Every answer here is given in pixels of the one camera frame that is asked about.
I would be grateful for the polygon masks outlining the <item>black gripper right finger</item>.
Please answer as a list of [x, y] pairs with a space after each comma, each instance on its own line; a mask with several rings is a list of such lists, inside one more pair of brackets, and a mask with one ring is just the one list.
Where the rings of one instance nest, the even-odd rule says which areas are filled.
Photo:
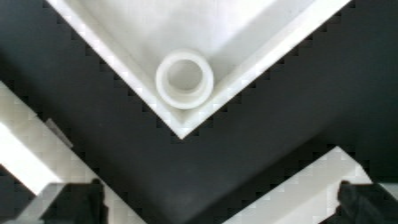
[[398, 224], [398, 199], [380, 184], [343, 181], [334, 224]]

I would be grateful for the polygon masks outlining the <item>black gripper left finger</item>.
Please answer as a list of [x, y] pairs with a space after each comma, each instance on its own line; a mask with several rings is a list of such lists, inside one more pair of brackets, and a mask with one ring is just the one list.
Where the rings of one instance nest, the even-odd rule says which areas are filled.
[[41, 215], [45, 224], [109, 224], [105, 187], [98, 179], [68, 183]]

